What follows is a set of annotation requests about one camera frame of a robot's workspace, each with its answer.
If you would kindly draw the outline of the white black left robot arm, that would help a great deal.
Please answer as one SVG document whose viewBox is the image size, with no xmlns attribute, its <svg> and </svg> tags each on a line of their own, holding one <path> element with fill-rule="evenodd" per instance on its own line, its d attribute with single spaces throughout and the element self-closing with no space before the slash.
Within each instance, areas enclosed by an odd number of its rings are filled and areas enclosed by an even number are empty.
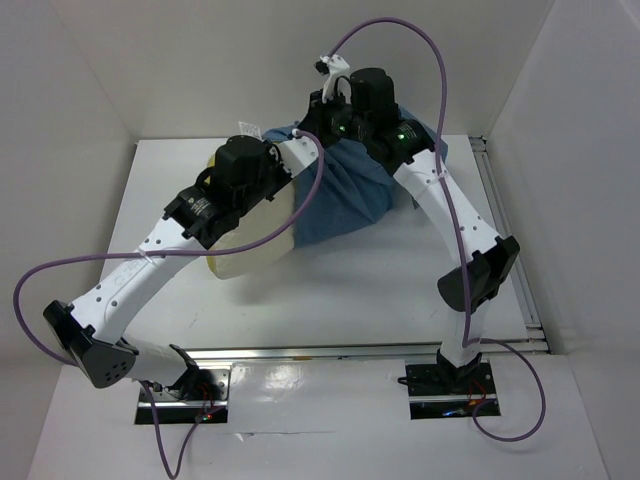
<svg viewBox="0 0 640 480">
<path fill-rule="evenodd" d="M 139 311 L 172 278 L 206 253 L 263 200 L 273 200 L 318 158 L 301 134 L 274 144 L 229 138 L 193 185 L 180 191 L 138 246 L 92 290 L 70 303 L 54 301 L 43 316 L 63 349 L 97 389 L 130 378 L 189 397 L 204 375 L 181 347 L 125 337 Z"/>
</svg>

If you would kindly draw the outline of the cream quilted pillow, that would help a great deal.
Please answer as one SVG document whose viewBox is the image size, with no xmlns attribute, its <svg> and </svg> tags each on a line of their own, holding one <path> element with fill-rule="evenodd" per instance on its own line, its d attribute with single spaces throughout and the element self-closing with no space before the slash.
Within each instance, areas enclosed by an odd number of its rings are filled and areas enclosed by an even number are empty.
<svg viewBox="0 0 640 480">
<path fill-rule="evenodd" d="M 267 237 L 281 227 L 295 212 L 295 186 L 288 184 L 272 201 L 262 200 L 243 216 L 236 229 L 221 237 L 211 250 L 229 250 Z M 276 238 L 248 251 L 207 257 L 210 271 L 227 280 L 266 267 L 294 248 L 294 227 L 289 226 Z"/>
</svg>

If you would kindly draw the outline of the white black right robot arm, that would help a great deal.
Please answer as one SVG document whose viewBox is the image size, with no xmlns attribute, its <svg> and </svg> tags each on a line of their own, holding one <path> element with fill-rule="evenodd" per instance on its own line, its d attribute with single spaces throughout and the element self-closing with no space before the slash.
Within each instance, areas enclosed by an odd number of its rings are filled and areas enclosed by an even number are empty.
<svg viewBox="0 0 640 480">
<path fill-rule="evenodd" d="M 440 142 L 401 113 L 393 80 L 383 69 L 352 71 L 328 57 L 315 68 L 325 82 L 311 93 L 301 128 L 325 147 L 340 140 L 363 145 L 411 195 L 449 250 L 454 267 L 437 289 L 454 330 L 436 353 L 436 379 L 444 390 L 460 391 L 481 363 L 487 305 L 509 276 L 520 245 L 502 237 L 472 205 L 441 160 Z"/>
</svg>

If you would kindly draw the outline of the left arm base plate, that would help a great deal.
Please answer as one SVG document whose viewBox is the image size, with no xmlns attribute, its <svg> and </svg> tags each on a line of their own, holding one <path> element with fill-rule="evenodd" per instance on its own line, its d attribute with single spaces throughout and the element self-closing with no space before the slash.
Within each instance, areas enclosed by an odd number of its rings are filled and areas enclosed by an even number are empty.
<svg viewBox="0 0 640 480">
<path fill-rule="evenodd" d="M 140 388 L 135 425 L 152 425 L 151 399 L 160 425 L 222 424 L 228 419 L 231 380 L 230 363 L 209 363 L 200 367 L 196 384 L 187 393 L 168 387 Z"/>
</svg>

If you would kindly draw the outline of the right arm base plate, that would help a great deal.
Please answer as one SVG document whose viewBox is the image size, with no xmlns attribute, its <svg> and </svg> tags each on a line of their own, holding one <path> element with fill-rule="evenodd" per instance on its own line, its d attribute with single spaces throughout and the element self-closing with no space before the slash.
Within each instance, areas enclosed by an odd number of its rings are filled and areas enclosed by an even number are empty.
<svg viewBox="0 0 640 480">
<path fill-rule="evenodd" d="M 480 405 L 478 416 L 500 416 L 500 406 L 491 366 L 483 362 L 468 377 L 447 385 L 435 364 L 409 364 L 397 379 L 408 394 L 412 420 L 471 417 Z"/>
</svg>

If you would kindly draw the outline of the blue pillowcase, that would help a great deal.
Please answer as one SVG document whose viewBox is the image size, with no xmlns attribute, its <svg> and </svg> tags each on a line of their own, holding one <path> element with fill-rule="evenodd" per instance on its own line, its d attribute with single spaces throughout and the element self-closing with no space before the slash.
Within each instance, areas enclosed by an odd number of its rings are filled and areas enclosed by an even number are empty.
<svg viewBox="0 0 640 480">
<path fill-rule="evenodd" d="M 324 160 L 318 191 L 293 225 L 296 248 L 369 227 L 394 208 L 397 183 L 362 144 L 340 140 Z"/>
</svg>

